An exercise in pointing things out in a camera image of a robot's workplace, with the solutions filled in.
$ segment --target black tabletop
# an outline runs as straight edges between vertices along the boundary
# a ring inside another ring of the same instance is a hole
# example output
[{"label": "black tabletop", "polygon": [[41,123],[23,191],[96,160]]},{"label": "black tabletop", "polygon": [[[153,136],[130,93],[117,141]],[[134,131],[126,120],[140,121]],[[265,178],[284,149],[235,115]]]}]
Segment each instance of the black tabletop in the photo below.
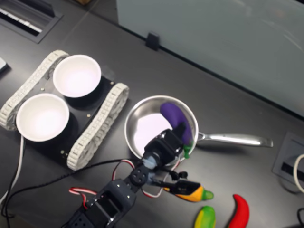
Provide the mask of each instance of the black tabletop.
[{"label": "black tabletop", "polygon": [[[304,197],[284,190],[271,169],[286,132],[304,137],[302,121],[163,51],[148,49],[142,40],[76,4],[66,0],[54,0],[53,4],[64,17],[40,44],[0,26],[0,55],[11,66],[9,72],[0,75],[0,106],[53,50],[93,57],[111,80],[130,87],[130,96],[90,163],[131,156],[124,140],[124,120],[133,105],[151,95],[170,95],[185,102],[204,133],[248,133],[274,140],[272,149],[223,144],[197,147],[178,170],[188,171],[189,179],[201,182],[215,198],[193,204],[168,193],[158,199],[139,193],[134,208],[117,224],[118,228],[191,228],[204,205],[214,207],[216,227],[221,228],[234,211],[234,193],[248,201],[248,228],[284,228],[297,223],[296,210],[303,206]],[[0,128],[1,195],[7,190],[18,155],[18,134]],[[113,168],[114,164],[96,167],[22,193],[11,202],[10,209],[36,227],[59,227],[80,204],[80,198],[68,189],[79,186],[99,190],[110,181]],[[122,165],[117,175],[124,177],[128,171]],[[14,189],[41,184],[68,172],[27,149]]]}]

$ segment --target black cable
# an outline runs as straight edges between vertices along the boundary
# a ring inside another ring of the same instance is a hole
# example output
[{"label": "black cable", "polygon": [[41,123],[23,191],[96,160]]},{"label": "black cable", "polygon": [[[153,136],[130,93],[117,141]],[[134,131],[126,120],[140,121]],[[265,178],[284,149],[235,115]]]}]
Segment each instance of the black cable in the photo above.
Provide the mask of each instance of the black cable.
[{"label": "black cable", "polygon": [[297,213],[296,213],[296,216],[298,217],[298,220],[299,220],[299,223],[300,223],[301,227],[304,228],[304,223],[302,222],[301,215],[300,215],[300,212],[302,210],[304,210],[304,208],[299,208],[298,211],[297,211]]},{"label": "black cable", "polygon": [[[68,174],[65,174],[65,175],[62,175],[61,177],[55,179],[55,180],[52,180],[50,182],[47,182],[47,183],[44,183],[44,184],[40,184],[40,185],[35,185],[35,186],[31,186],[31,187],[27,187],[27,188],[23,188],[23,189],[20,189],[16,192],[14,192],[11,196],[9,196],[8,200],[7,200],[7,203],[5,205],[5,211],[7,213],[7,209],[8,209],[8,206],[9,206],[9,203],[11,201],[11,199],[16,196],[17,194],[21,193],[21,192],[24,192],[24,191],[28,191],[28,190],[32,190],[32,189],[38,189],[38,188],[42,188],[42,187],[45,187],[47,185],[50,185],[50,184],[53,184],[53,183],[56,183],[64,178],[67,178],[69,176],[72,176],[76,173],[79,173],[79,172],[82,172],[82,171],[85,171],[85,170],[88,170],[90,168],[93,168],[95,166],[99,166],[99,165],[104,165],[104,164],[109,164],[109,163],[115,163],[115,162],[120,162],[121,160],[123,159],[115,159],[115,160],[108,160],[108,161],[101,161],[99,163],[96,163],[96,164],[93,164],[93,165],[90,165],[90,166],[87,166],[87,167],[84,167],[82,169],[79,169],[79,170],[76,170],[72,173],[68,173]],[[126,159],[126,160],[131,160],[131,161],[134,161],[134,162],[138,162],[139,160],[138,159]],[[8,225],[8,228],[10,228],[10,220],[9,218],[7,217],[7,225]]]},{"label": "black cable", "polygon": [[[17,174],[17,169],[15,170],[15,173],[14,173],[14,175],[13,175],[13,177],[12,177],[10,183],[9,183],[9,189],[11,188],[11,184],[13,184],[13,181],[14,181],[14,179],[15,179],[15,176],[16,176],[16,174]],[[2,215],[3,217],[5,217],[5,218],[6,218],[6,215],[4,214],[4,208],[5,208],[6,202],[7,202],[7,200],[8,200],[8,196],[9,196],[9,191],[8,191],[8,194],[6,195],[6,197],[5,197],[5,199],[4,199],[3,203],[2,203],[2,208],[1,208],[1,215]]]},{"label": "black cable", "polygon": [[[23,157],[24,157],[24,152],[25,152],[25,140],[23,141],[23,145],[20,145],[20,146],[23,146],[23,156],[22,156],[22,159],[23,159]],[[15,177],[16,177],[16,174],[17,174],[18,167],[19,167],[19,162],[18,162],[16,171],[15,171],[15,173],[14,173],[14,175],[13,175],[13,177],[12,177],[10,183],[9,183],[8,194],[6,195],[6,197],[5,197],[4,201],[3,201],[3,204],[2,204],[1,215],[2,215],[3,217],[5,217],[5,218],[6,218],[6,217],[9,217],[9,218],[12,219],[12,218],[14,217],[14,216],[8,216],[7,213],[4,215],[4,208],[6,207],[6,202],[7,202],[8,198],[9,198],[10,191],[11,191],[11,189],[12,189],[13,182],[14,182]]]}]

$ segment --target green and yellow toy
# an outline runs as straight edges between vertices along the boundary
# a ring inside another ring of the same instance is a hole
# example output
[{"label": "green and yellow toy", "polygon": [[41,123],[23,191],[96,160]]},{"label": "green and yellow toy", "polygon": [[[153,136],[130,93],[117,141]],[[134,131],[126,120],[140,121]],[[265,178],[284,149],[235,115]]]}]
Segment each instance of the green and yellow toy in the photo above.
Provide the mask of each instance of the green and yellow toy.
[{"label": "green and yellow toy", "polygon": [[215,227],[215,211],[212,207],[205,206],[196,217],[194,228],[214,228]]}]

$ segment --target pan handle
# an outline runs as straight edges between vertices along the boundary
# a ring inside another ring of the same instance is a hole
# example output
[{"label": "pan handle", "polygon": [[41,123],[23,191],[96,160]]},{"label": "pan handle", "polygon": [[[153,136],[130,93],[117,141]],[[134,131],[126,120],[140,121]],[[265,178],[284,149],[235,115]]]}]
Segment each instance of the pan handle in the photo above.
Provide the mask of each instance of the pan handle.
[{"label": "pan handle", "polygon": [[245,146],[273,147],[271,139],[250,134],[203,134],[199,132],[198,141],[217,141]]}]

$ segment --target toy pepper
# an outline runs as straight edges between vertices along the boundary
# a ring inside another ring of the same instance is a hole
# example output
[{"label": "toy pepper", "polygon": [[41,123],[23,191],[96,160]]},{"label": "toy pepper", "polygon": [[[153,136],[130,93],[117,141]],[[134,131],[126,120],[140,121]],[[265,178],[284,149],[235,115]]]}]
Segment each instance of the toy pepper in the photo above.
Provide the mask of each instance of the toy pepper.
[{"label": "toy pepper", "polygon": [[[249,220],[249,206],[246,200],[240,195],[234,194],[237,210],[230,221],[228,228],[245,228]],[[214,228],[215,212],[212,207],[203,207],[196,217],[194,228]]]}]

